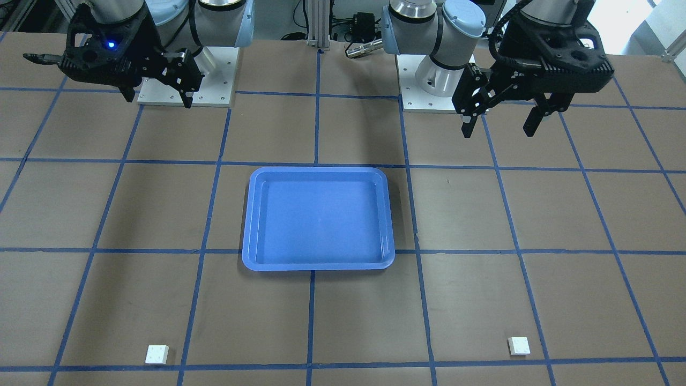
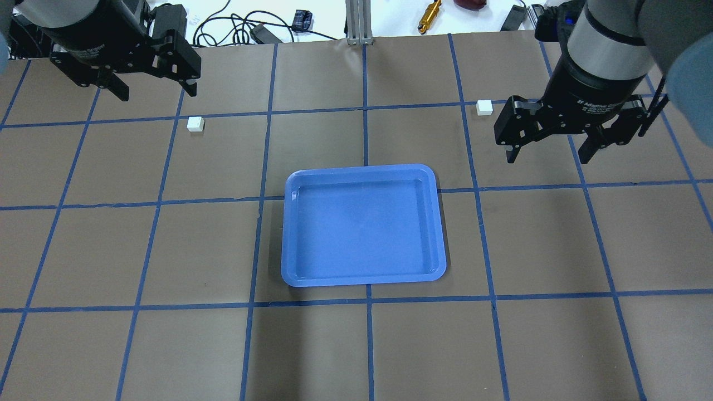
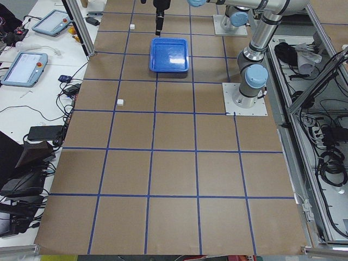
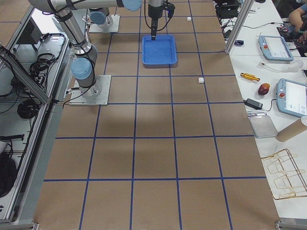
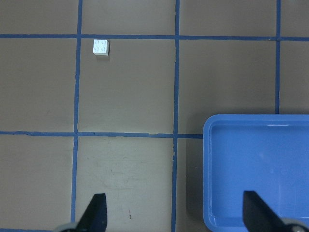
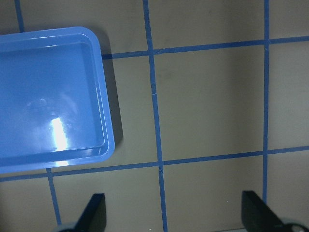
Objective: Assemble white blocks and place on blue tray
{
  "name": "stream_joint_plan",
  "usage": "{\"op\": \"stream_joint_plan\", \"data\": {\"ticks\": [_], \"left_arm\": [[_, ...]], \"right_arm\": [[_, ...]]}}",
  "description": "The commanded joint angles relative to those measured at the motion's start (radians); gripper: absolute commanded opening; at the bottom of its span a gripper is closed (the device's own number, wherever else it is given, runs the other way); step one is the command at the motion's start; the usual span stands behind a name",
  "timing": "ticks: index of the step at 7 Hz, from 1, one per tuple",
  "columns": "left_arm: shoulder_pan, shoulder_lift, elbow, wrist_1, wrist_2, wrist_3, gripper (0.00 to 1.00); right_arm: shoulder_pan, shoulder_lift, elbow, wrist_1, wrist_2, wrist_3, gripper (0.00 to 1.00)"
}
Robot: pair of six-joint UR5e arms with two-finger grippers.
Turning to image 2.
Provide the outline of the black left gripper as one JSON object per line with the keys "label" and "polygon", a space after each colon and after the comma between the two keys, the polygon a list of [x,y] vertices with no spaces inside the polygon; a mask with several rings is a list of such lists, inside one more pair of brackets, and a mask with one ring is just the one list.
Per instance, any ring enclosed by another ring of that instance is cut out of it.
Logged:
{"label": "black left gripper", "polygon": [[185,39],[188,13],[181,4],[150,8],[146,1],[56,3],[69,16],[49,23],[49,36],[67,53],[50,61],[76,86],[107,89],[127,102],[130,89],[114,71],[145,72],[198,95],[202,59]]}

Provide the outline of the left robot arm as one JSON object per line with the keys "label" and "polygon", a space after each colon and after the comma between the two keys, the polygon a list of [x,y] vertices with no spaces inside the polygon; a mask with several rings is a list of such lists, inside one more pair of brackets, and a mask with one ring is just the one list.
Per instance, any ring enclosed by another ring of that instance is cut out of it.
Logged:
{"label": "left robot arm", "polygon": [[2,43],[13,10],[58,46],[51,63],[77,86],[130,96],[121,74],[144,73],[198,93],[202,60],[186,40],[188,13],[181,4],[151,8],[146,1],[3,1]]}

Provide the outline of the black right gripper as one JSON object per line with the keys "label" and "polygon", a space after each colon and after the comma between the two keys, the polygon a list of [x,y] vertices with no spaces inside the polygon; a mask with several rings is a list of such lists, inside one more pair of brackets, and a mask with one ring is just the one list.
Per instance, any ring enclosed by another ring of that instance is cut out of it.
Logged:
{"label": "black right gripper", "polygon": [[[598,150],[629,144],[647,120],[642,97],[632,96],[643,79],[604,79],[573,61],[559,61],[540,102],[521,96],[507,99],[494,123],[495,142],[504,147],[506,162],[515,163],[520,150],[537,136],[542,140],[585,129],[578,158],[589,163]],[[609,127],[602,125],[615,117]]]}

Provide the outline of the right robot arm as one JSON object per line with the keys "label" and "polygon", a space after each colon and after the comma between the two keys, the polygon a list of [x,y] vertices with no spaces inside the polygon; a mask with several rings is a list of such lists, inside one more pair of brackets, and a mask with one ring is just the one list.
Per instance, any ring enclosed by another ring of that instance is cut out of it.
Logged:
{"label": "right robot arm", "polygon": [[710,1],[565,2],[544,9],[535,38],[561,54],[543,96],[512,96],[497,118],[508,163],[532,142],[577,134],[588,163],[644,136],[670,102],[711,145]]}

